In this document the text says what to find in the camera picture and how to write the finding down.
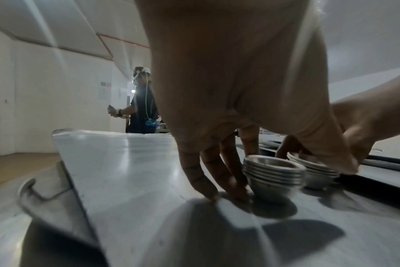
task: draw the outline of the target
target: tiled floor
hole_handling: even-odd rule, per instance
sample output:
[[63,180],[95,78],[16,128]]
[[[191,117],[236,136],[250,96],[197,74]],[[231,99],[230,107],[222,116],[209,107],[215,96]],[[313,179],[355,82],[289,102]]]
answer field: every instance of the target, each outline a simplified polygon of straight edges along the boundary
[[59,154],[17,153],[0,157],[0,185],[20,176],[54,166]]

